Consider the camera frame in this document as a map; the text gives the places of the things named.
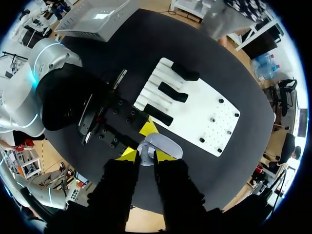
floor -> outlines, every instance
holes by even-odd
[[[189,16],[187,13],[177,10],[176,15],[171,15],[168,12],[170,0],[139,0],[139,6],[143,9],[148,9],[156,12],[161,12],[169,17],[180,20],[184,23],[187,23],[195,28],[200,26],[200,20],[196,17]],[[255,81],[259,84],[261,88],[266,88],[270,84],[267,82],[259,82],[251,68],[251,60],[248,55],[243,51],[236,51],[235,43],[228,39],[227,49],[234,54],[237,59],[246,67],[246,69],[251,73]],[[66,161],[59,155],[59,153],[53,148],[53,146],[48,142],[35,142],[36,152],[41,157],[41,164],[44,172],[51,172],[59,168],[59,163],[64,162],[67,165]],[[236,197],[223,209],[228,210],[238,202],[240,202],[244,197],[250,193],[250,186],[246,184],[241,191],[237,194]],[[157,232],[160,229],[165,228],[165,223],[163,216],[160,214],[155,214],[150,211],[145,211],[140,208],[133,208],[130,211],[129,221],[127,222],[126,231],[129,232]]]

white pegboard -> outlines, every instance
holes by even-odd
[[[172,64],[166,58],[160,60],[137,98],[135,107],[140,110],[147,104],[156,107],[173,117],[174,121],[169,127],[156,118],[153,118],[154,122],[216,157],[221,156],[234,132],[240,112],[202,79],[185,81],[171,69]],[[162,81],[178,92],[187,93],[189,97],[186,102],[174,101],[158,90]]]

black round table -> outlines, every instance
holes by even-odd
[[[74,37],[65,37],[62,43],[80,55],[87,71],[105,81],[127,69],[118,91],[131,103],[135,102],[161,58],[198,71],[201,79],[241,112],[222,155],[215,157],[161,126],[157,125],[157,128],[182,147],[189,174],[206,197],[207,210],[223,208],[234,198],[260,161],[274,118],[264,93],[234,55],[185,23],[142,9],[134,13],[107,43]],[[111,121],[118,125],[118,119]],[[107,160],[119,157],[114,149],[96,137],[82,145],[74,125],[45,134],[60,155],[93,183],[99,182]],[[153,167],[140,168],[133,205],[162,213]]]

white shelf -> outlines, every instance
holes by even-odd
[[[195,16],[201,18],[201,19],[204,18],[204,15],[201,14],[202,4],[198,4],[194,10],[191,10],[191,9],[187,8],[186,6],[184,6],[182,1],[178,0],[178,1],[176,1],[173,4],[173,6],[176,7],[176,8],[179,8],[179,9],[181,9],[183,11],[189,12],[192,15],[195,15]]]

plastic bottle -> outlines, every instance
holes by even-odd
[[[270,55],[269,53],[262,54],[256,57],[254,60],[260,63],[260,65],[272,64],[274,55]]]
[[[255,75],[259,80],[263,79],[269,80],[275,76],[278,68],[280,68],[280,65],[274,64],[261,65],[256,69]]]

